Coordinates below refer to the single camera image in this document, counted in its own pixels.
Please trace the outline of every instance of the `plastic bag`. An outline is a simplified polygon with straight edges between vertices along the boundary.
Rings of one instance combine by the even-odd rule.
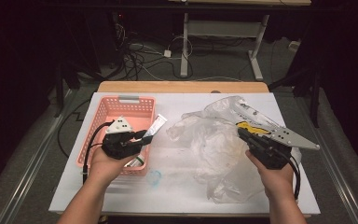
[[[238,137],[236,123],[244,120],[280,127],[242,97],[231,96],[182,115],[167,130],[172,141],[192,149],[198,162],[195,179],[207,185],[207,197],[215,203],[244,203],[264,189],[256,167],[245,155],[248,146]],[[294,154],[299,162],[299,150]]]

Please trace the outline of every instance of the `plastic basket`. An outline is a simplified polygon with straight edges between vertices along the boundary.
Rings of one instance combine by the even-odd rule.
[[[138,96],[104,96],[101,98],[97,106],[94,118],[89,126],[86,139],[83,142],[82,148],[77,156],[76,164],[83,167],[87,147],[89,141],[95,130],[103,123],[116,120],[123,116],[132,126],[134,132],[147,130],[154,121],[155,113],[155,98],[153,97],[138,97]],[[101,129],[95,136],[93,145],[101,143],[105,136],[107,127]],[[92,159],[92,154],[96,147],[93,147],[89,152],[88,165]],[[141,154],[145,157],[145,163],[142,166],[124,167],[122,175],[146,175],[147,165],[149,163],[150,145],[145,146]]]

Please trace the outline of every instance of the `dark background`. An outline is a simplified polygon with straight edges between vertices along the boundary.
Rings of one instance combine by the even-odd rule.
[[[302,39],[288,76],[305,66],[317,68],[332,109],[358,154],[358,1],[326,0],[312,4],[343,6],[348,13],[310,16],[288,10],[282,15],[271,15],[265,40],[283,36]],[[47,108],[59,63],[72,61],[99,72],[101,64],[110,64],[117,57],[114,39],[104,29],[109,26],[106,16],[46,9],[33,0],[0,0],[0,173],[21,138]],[[123,16],[126,29],[165,43],[170,43],[172,34],[180,34],[183,29],[180,13],[127,12]],[[258,20],[259,16],[219,17]],[[64,71],[68,85],[75,88],[76,69],[64,67]],[[288,85],[304,81],[310,84],[309,77],[299,77]]]

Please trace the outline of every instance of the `black cable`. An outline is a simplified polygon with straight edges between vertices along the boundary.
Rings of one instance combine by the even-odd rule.
[[[241,80],[241,71],[245,70],[246,68],[248,68],[251,64],[252,64],[252,61],[254,60],[255,58],[251,59],[251,61],[246,64],[240,71],[238,71],[238,79]]]
[[[159,63],[154,63],[154,64],[152,64],[152,65],[146,67],[146,69],[149,69],[149,68],[151,68],[151,67],[153,67],[153,66],[155,66],[155,65],[157,65],[157,64],[160,64],[160,63],[168,63],[168,64],[170,64],[171,67],[172,67],[173,76],[174,76],[174,77],[178,77],[178,76],[175,74],[175,68],[174,68],[173,63],[171,63],[171,62],[159,62]]]
[[[152,54],[152,55],[161,55],[161,53],[159,53],[159,52],[147,52],[147,51],[141,51],[141,50],[136,50],[136,52],[140,52],[140,53],[144,53],[144,54]]]
[[[109,75],[107,75],[107,76],[104,77],[104,78],[109,79],[109,78],[111,78],[111,77],[114,77],[114,76],[118,75],[118,74],[123,70],[123,68],[124,68],[124,62],[121,61],[121,63],[120,63],[120,64],[118,65],[118,67],[116,68],[116,70],[113,71],[113,72],[111,72]]]
[[[127,58],[127,61],[125,60],[125,64],[124,64],[124,72],[126,74],[126,76],[124,76],[122,79],[129,79],[129,76],[130,76],[130,73],[131,71],[133,70],[133,67],[129,66],[128,65],[128,62],[131,61],[131,57],[130,55],[128,55],[127,53],[125,54],[126,58]]]
[[[284,4],[286,7],[289,7],[288,5],[286,5],[282,0],[279,0],[282,4]]]
[[[101,145],[102,145],[102,143],[96,143],[96,144],[92,145],[91,148],[96,147],[96,146],[101,146]]]
[[[90,150],[92,147],[96,146],[96,145],[99,145],[99,144],[92,144],[92,142],[94,141],[94,138],[95,136],[97,135],[97,133],[105,126],[110,126],[112,123],[114,122],[111,121],[111,122],[105,122],[103,124],[101,124],[100,126],[98,126],[98,128],[94,131],[94,133],[92,134],[92,137],[91,139],[89,140],[89,145],[87,146],[87,151],[86,151],[86,155],[84,157],[84,163],[83,163],[83,184],[86,182],[87,180],[87,177],[89,175],[89,166],[87,164],[88,160],[89,160],[89,154],[90,154]]]
[[[190,35],[188,38],[194,38],[193,40],[191,40],[192,43],[192,47],[193,47],[193,52],[192,55],[194,56],[198,56],[198,57],[204,57],[207,56],[211,53],[213,53],[216,49],[226,49],[226,48],[230,48],[230,47],[237,47],[239,46],[245,39],[247,38],[242,38],[242,37],[237,37],[235,39],[211,39],[211,38],[201,38],[198,36],[194,36],[194,35]],[[197,42],[195,40],[201,40],[203,42],[207,42],[208,44],[210,44],[211,46],[204,46],[204,45],[197,45]],[[234,42],[232,43],[224,43],[224,41],[232,41],[234,40]],[[197,48],[210,48],[209,52],[204,53],[204,54],[198,54],[196,52]]]
[[[81,122],[84,121],[84,119],[81,119],[81,118],[80,118],[80,115],[81,115],[80,112],[73,112],[72,114],[73,114],[73,115],[76,115],[76,120],[75,120],[75,121],[81,121]]]
[[[140,41],[139,44],[138,44],[138,45],[141,45],[141,47],[139,49],[130,49],[131,45],[135,45],[135,43],[130,43],[129,42],[128,50],[132,50],[132,51],[135,51],[135,52],[141,51],[141,49],[145,48],[144,42],[142,42],[142,41]]]
[[[278,153],[280,156],[282,156],[283,158],[285,158],[287,160],[287,162],[290,164],[290,166],[292,167],[293,171],[295,172],[295,176],[296,176],[296,186],[295,186],[295,200],[298,200],[298,194],[300,193],[300,185],[301,185],[301,176],[300,176],[300,170],[298,167],[298,163],[296,161],[296,159],[291,156],[291,158],[293,158],[293,160],[296,163],[296,167],[293,164],[293,162],[287,158],[283,153],[281,153],[279,150],[277,150],[276,148],[273,149],[274,152]]]
[[[68,116],[66,116],[66,118],[63,120],[63,122],[61,123],[58,131],[57,131],[57,142],[58,142],[58,146],[60,148],[60,151],[62,152],[62,154],[66,157],[69,158],[69,155],[65,152],[65,150],[63,150],[63,147],[61,145],[61,139],[60,139],[60,134],[61,134],[61,130],[62,130],[62,126],[63,124],[65,124],[65,122],[73,115],[76,114],[75,112],[78,110],[78,108],[80,108],[82,105],[84,105],[85,103],[89,102],[91,99],[88,99],[86,101],[84,101],[83,103],[81,103],[80,105],[78,105]]]
[[[143,63],[152,63],[152,62],[156,62],[156,61],[159,61],[159,60],[162,60],[162,59],[167,59],[166,57],[160,57],[160,58],[156,58],[152,61],[148,61],[148,62],[143,62]]]
[[[144,57],[142,54],[140,54],[140,53],[134,53],[134,52],[133,52],[133,54],[136,55],[136,59],[137,59],[137,61],[139,61],[140,64],[145,63],[145,57]]]
[[[194,48],[199,47],[199,46],[195,45],[195,44],[192,42],[192,49],[193,49],[193,50],[192,50],[192,51],[193,51],[193,52],[192,52],[192,55],[195,54],[195,56],[207,56],[208,54],[213,53],[213,51],[214,51],[215,49],[224,49],[224,48],[228,48],[228,47],[237,47],[237,46],[240,45],[245,39],[247,39],[247,38],[236,38],[235,41],[234,41],[232,44],[225,44],[225,43],[222,43],[221,41],[226,41],[226,40],[218,41],[218,40],[204,39],[204,38],[200,38],[200,37],[197,37],[197,36],[192,36],[192,37],[195,37],[195,38],[197,38],[197,39],[199,39],[199,40],[203,40],[203,41],[205,41],[205,42],[208,42],[208,43],[210,43],[211,46],[212,46],[212,49],[211,49],[210,52],[208,52],[207,54],[197,55],[197,54],[194,52],[194,51],[195,51]],[[172,50],[175,50],[176,48],[173,47],[173,42],[172,42],[172,45],[171,45],[171,49],[172,49]],[[220,45],[224,45],[224,47],[217,48],[217,47],[214,46],[214,43],[213,43],[213,42],[216,42],[217,44],[220,44]],[[192,67],[192,64],[190,63],[190,61],[188,60],[188,58],[184,55],[184,53],[182,53],[182,55],[184,56],[185,60],[187,61],[188,65],[189,65],[189,69],[190,69],[190,71],[191,71],[191,75],[190,75],[190,76],[187,76],[187,77],[179,77],[179,76],[177,76],[176,74],[173,74],[173,75],[174,75],[175,77],[179,78],[179,79],[187,79],[187,78],[192,77],[192,75],[193,75],[193,67]],[[240,79],[241,79],[241,71],[242,71],[243,69],[247,68],[249,65],[250,65],[250,63],[247,64],[246,66],[244,66],[244,67],[238,72],[238,74],[239,74],[239,76],[240,76]]]
[[[142,61],[139,60],[137,57],[133,56],[131,54],[131,51],[128,50],[126,56],[129,58],[128,61],[132,62],[131,66],[128,66],[127,64],[125,64],[125,73],[126,76],[124,78],[126,78],[127,80],[131,80],[133,77],[135,77],[135,81],[138,80],[138,74],[140,71],[138,71],[138,64],[142,64]]]
[[[134,31],[134,33],[136,33],[138,36],[145,37],[146,39],[153,39],[155,43],[157,43],[158,45],[161,45],[164,48],[167,46],[167,44],[170,43],[169,40],[161,39],[156,36],[147,35],[144,33],[137,32],[137,31]]]

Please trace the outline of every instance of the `gray floor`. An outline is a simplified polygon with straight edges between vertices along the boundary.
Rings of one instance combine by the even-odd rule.
[[[216,45],[214,51],[210,46],[194,45],[190,62],[193,76],[189,80],[199,81],[255,81],[252,69],[244,51],[251,49],[254,42],[244,40],[237,47]],[[261,71],[267,84],[284,77],[295,54],[287,49],[289,41],[286,39],[276,43],[263,43],[258,54]],[[148,43],[150,51],[162,52],[164,48]],[[143,54],[150,61],[158,55]],[[173,63],[175,73],[179,74],[177,60]],[[161,63],[144,69],[139,74],[139,80],[178,80],[172,75],[172,66]],[[20,145],[10,159],[5,171],[0,176],[0,220],[2,223],[54,223],[59,215],[48,211],[54,190],[60,180],[66,158],[60,152],[57,142],[57,125],[70,114],[75,107],[89,99],[97,89],[98,83],[81,78],[82,85],[78,91],[68,91],[63,115],[54,118],[57,106],[55,96],[51,94],[51,106],[31,127],[23,137]],[[319,216],[310,217],[309,223],[358,223],[358,158],[351,144],[342,132],[339,122],[330,110],[328,100],[321,90],[319,106],[320,128],[313,128],[308,118],[309,99],[295,98],[291,88],[274,90],[278,105],[287,127],[318,142],[322,146],[320,151],[303,150],[303,165],[307,172],[311,187],[321,209]],[[85,116],[88,105],[78,108],[80,119]],[[70,153],[76,135],[81,127],[81,121],[76,121],[76,115],[71,116],[62,126],[60,134],[62,147]],[[30,163],[37,164],[30,169]],[[21,183],[21,178],[28,176],[27,183]],[[148,223],[125,220],[126,223]],[[203,223],[202,219],[167,220],[153,219],[151,223]],[[231,220],[231,223],[246,223],[243,219]]]

